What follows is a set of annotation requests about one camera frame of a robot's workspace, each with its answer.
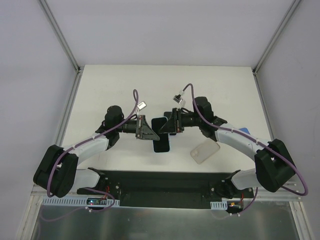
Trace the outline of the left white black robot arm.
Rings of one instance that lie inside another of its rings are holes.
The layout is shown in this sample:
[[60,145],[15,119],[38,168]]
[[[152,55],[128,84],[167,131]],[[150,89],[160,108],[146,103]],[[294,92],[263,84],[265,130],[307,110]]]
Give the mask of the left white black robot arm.
[[51,145],[46,150],[33,182],[46,190],[47,196],[62,198],[72,189],[80,163],[111,149],[120,139],[120,133],[134,134],[138,140],[159,141],[160,137],[148,125],[145,115],[124,118],[120,106],[110,106],[95,133],[74,145]]

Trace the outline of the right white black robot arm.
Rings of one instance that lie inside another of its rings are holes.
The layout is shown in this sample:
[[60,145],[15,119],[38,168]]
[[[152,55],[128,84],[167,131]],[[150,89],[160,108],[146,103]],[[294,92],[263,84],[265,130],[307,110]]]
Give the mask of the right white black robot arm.
[[264,141],[262,144],[250,140],[248,133],[232,129],[226,120],[215,116],[204,96],[195,98],[193,111],[173,108],[159,132],[178,134],[186,127],[198,127],[206,138],[226,144],[254,161],[253,169],[236,170],[214,186],[216,194],[221,197],[231,199],[244,189],[259,187],[275,193],[296,174],[293,170],[295,164],[281,140]]

